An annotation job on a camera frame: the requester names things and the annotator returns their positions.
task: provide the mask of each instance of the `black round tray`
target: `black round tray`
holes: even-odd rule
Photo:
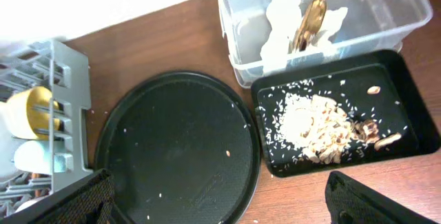
[[[240,97],[195,72],[170,72],[129,92],[95,154],[115,176],[116,223],[235,223],[260,169],[257,131]]]

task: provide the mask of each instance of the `wooden table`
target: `wooden table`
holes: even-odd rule
[[[431,4],[434,18],[404,40],[402,54],[440,129],[441,0]],[[236,82],[220,28],[217,0],[190,0],[67,42],[90,60],[90,164],[106,113],[135,85],[156,74],[182,69],[208,73],[233,88],[251,109],[250,91]],[[441,152],[341,171],[441,222]],[[272,179],[262,165],[256,194],[240,223],[330,223],[324,193],[328,175]]]

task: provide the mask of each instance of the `yellow cup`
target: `yellow cup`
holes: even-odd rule
[[[36,129],[49,130],[50,115],[34,109],[34,106],[49,107],[52,93],[42,86],[13,95],[2,106],[6,116],[6,126],[15,137],[21,139],[48,139],[45,134],[37,134]],[[54,110],[59,104],[54,101]],[[54,119],[54,130],[60,128],[60,120]]]

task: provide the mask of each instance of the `clear plastic container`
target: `clear plastic container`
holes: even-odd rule
[[[311,0],[302,0],[302,13]],[[260,49],[271,26],[265,15],[271,0],[218,0],[223,35],[239,84],[249,88],[266,76]],[[333,37],[332,52],[287,54],[284,70],[304,68],[381,49],[399,49],[414,29],[433,15],[429,0],[327,0],[328,10],[348,7],[342,28]]]

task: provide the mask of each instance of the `gray dish rack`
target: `gray dish rack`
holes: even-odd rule
[[[85,111],[91,107],[89,59],[58,41],[45,41],[0,57],[0,64],[1,101],[38,85],[52,91],[48,108],[34,106],[35,110],[49,113],[52,120],[49,130],[37,130],[49,134],[52,176],[29,179],[29,173],[24,172],[0,185],[1,219],[32,199],[35,190],[56,192],[91,174],[92,170],[88,169],[85,129]],[[60,110],[54,110],[54,101],[59,103]],[[61,120],[61,131],[54,130],[53,119]],[[63,142],[68,152],[54,153],[54,142]],[[65,172],[53,173],[55,157],[63,158],[67,168]]]

